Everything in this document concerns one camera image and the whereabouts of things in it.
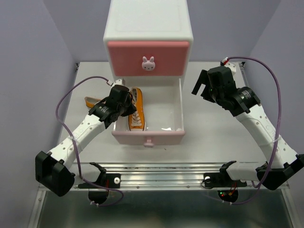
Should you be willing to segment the dark pink drawer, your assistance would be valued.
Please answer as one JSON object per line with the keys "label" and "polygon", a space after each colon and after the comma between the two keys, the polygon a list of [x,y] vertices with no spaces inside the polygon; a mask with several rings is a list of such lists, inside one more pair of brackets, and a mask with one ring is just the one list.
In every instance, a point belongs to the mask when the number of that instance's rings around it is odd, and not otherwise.
{"label": "dark pink drawer", "polygon": [[187,63],[187,41],[109,41],[115,76],[181,76]]}

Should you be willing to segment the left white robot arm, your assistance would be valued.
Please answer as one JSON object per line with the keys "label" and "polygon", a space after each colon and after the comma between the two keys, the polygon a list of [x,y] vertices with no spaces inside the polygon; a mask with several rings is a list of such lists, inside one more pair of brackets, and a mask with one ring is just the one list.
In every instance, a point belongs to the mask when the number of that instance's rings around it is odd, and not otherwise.
{"label": "left white robot arm", "polygon": [[36,180],[59,197],[67,194],[74,185],[83,182],[82,178],[76,178],[70,171],[80,152],[119,117],[129,116],[135,110],[131,93],[124,81],[114,81],[109,96],[97,102],[62,143],[49,152],[40,151],[36,155]]}

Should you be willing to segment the light pink drawer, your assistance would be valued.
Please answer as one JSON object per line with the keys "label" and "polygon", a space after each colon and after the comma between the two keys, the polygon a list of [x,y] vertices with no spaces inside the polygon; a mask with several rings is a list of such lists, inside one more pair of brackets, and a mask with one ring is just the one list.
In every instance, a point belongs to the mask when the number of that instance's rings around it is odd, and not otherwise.
{"label": "light pink drawer", "polygon": [[130,131],[128,118],[120,117],[112,135],[125,145],[178,145],[184,135],[182,82],[177,76],[125,77],[129,88],[141,89],[145,131]]}

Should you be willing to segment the orange sneaker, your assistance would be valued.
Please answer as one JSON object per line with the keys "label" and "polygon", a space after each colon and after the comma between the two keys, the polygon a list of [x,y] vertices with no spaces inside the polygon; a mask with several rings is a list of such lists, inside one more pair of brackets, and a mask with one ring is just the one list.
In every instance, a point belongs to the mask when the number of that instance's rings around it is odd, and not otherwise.
{"label": "orange sneaker", "polygon": [[98,98],[88,97],[88,96],[86,96],[84,98],[84,100],[85,100],[85,105],[88,109],[93,108],[99,102],[102,102],[103,104],[105,103],[105,99],[98,99]]}
{"label": "orange sneaker", "polygon": [[129,115],[128,125],[130,131],[145,131],[145,116],[143,110],[143,94],[140,88],[132,87],[131,93],[133,96],[132,103],[136,107],[136,111]]}

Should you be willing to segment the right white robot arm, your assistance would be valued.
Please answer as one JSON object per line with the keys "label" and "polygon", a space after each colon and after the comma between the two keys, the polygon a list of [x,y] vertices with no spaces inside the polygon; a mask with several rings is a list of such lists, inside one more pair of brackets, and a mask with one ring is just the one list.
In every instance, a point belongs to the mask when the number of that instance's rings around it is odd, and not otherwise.
{"label": "right white robot arm", "polygon": [[201,97],[229,111],[250,133],[264,154],[266,162],[230,161],[219,172],[206,173],[207,188],[229,187],[237,181],[261,181],[269,190],[276,190],[304,167],[304,156],[293,150],[269,121],[260,99],[249,87],[238,88],[229,66],[202,70],[192,90],[196,95],[202,85]]}

